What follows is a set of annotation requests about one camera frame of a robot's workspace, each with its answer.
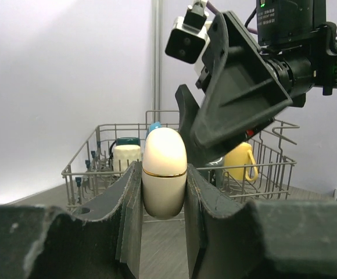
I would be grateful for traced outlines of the pink earbud charging case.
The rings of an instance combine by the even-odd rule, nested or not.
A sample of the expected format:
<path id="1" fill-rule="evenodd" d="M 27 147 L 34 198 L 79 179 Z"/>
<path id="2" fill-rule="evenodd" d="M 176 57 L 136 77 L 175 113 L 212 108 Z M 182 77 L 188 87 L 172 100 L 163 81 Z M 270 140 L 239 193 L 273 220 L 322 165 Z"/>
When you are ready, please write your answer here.
<path id="1" fill-rule="evenodd" d="M 149 133 L 142 158 L 142 194 L 150 216 L 167 220 L 179 214 L 187 167 L 186 147 L 177 131 L 161 127 Z"/>

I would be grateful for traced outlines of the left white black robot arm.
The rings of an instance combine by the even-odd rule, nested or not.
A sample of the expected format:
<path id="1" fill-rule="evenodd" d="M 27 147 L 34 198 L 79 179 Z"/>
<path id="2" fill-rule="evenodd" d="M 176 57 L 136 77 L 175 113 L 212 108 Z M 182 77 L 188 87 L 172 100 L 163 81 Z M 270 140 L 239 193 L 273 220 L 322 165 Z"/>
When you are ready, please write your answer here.
<path id="1" fill-rule="evenodd" d="M 141 176 L 56 216 L 41 278 L 138 278 Z M 184 208 L 190 278 L 337 278 L 337 200 L 241 205 L 190 169 Z"/>

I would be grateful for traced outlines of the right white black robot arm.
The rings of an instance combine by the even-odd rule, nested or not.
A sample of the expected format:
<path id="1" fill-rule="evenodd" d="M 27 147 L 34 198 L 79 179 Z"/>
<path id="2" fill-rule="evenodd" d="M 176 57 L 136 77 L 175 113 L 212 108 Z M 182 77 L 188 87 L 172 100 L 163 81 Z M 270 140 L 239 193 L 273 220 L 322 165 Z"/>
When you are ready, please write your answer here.
<path id="1" fill-rule="evenodd" d="M 257 37 L 234 12 L 218 13 L 202 56 L 198 104 L 186 85 L 175 98 L 188 162 L 202 167 L 260 133 L 306 93 L 337 89 L 336 25 L 325 1 L 257 1 Z"/>

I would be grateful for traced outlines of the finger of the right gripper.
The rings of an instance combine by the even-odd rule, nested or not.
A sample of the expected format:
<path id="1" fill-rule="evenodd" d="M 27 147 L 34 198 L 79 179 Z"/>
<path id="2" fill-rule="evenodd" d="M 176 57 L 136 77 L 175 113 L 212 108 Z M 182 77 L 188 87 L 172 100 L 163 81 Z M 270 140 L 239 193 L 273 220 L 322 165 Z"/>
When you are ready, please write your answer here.
<path id="1" fill-rule="evenodd" d="M 198 147 L 193 136 L 192 128 L 199 110 L 199 105 L 185 84 L 181 84 L 177 88 L 175 99 L 180 115 L 178 132 L 185 144 L 188 163 L 206 164 L 215 159 L 219 159 L 235 148 L 235 141 L 228 141 L 210 149 Z"/>

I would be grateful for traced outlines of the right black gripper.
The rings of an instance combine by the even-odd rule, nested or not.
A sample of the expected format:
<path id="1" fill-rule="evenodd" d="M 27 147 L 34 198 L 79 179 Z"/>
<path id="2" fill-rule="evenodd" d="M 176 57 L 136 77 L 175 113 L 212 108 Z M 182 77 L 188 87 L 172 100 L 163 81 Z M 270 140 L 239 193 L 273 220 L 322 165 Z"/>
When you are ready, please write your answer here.
<path id="1" fill-rule="evenodd" d="M 306 58 L 261 56 L 261 48 L 232 11 L 217 14 L 208 35 L 202 62 L 210 81 L 191 128 L 197 146 L 230 146 L 288 106 L 304 105 L 313 86 Z"/>

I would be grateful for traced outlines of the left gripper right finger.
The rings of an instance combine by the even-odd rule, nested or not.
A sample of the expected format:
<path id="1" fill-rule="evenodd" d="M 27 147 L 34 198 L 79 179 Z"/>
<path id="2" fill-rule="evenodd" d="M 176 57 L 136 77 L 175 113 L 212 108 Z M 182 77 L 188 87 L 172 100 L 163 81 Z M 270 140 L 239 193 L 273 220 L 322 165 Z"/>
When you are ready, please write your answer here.
<path id="1" fill-rule="evenodd" d="M 190 278 L 257 278 L 261 236 L 251 207 L 188 166 L 185 234 Z"/>

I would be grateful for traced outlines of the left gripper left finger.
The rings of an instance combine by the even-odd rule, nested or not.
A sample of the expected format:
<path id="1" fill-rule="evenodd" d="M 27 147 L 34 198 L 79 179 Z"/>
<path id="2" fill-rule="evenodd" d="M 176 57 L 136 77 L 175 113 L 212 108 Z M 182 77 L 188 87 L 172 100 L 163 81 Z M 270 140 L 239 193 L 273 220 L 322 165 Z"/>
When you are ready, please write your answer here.
<path id="1" fill-rule="evenodd" d="M 45 241 L 45 278 L 138 278 L 140 162 L 74 215 L 59 213 Z"/>

